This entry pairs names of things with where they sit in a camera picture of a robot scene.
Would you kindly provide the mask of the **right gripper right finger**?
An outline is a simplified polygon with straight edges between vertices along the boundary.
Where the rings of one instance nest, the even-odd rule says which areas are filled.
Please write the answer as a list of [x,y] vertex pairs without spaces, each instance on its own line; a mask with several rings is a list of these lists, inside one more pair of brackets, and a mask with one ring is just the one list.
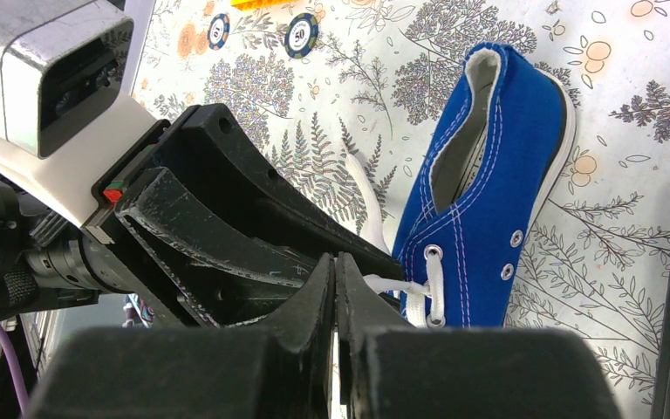
[[340,399],[351,418],[617,418],[584,341],[553,328],[410,325],[336,262]]

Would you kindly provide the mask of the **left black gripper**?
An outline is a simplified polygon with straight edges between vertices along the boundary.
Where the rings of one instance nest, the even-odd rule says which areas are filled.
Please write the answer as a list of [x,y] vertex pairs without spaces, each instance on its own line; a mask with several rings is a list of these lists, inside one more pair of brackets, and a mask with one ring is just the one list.
[[203,326],[252,324],[296,293],[318,262],[245,236],[168,168],[144,171],[127,191],[101,185],[99,227],[110,244],[0,174],[0,321],[137,292],[171,298]]

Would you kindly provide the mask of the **blue canvas sneaker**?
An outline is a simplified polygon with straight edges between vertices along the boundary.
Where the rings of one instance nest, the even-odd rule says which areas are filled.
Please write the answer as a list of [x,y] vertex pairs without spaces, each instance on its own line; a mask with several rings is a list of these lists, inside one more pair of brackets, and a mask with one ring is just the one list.
[[418,327],[500,326],[530,227],[573,148],[561,81],[483,42],[434,130],[393,244]]

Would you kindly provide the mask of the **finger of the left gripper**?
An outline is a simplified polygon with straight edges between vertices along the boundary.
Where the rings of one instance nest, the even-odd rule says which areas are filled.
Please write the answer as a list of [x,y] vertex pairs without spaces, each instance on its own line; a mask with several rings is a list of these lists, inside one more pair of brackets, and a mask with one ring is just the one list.
[[349,253],[364,274],[403,277],[387,251],[337,223],[282,177],[224,104],[192,106],[167,128],[167,168],[247,237],[317,261]]

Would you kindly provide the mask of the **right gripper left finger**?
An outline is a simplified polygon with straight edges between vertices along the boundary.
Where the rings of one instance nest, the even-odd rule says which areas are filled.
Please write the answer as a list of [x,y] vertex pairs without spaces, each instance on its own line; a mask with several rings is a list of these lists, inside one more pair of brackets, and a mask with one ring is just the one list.
[[93,328],[57,352],[29,418],[326,418],[334,260],[322,256],[261,321],[228,328]]

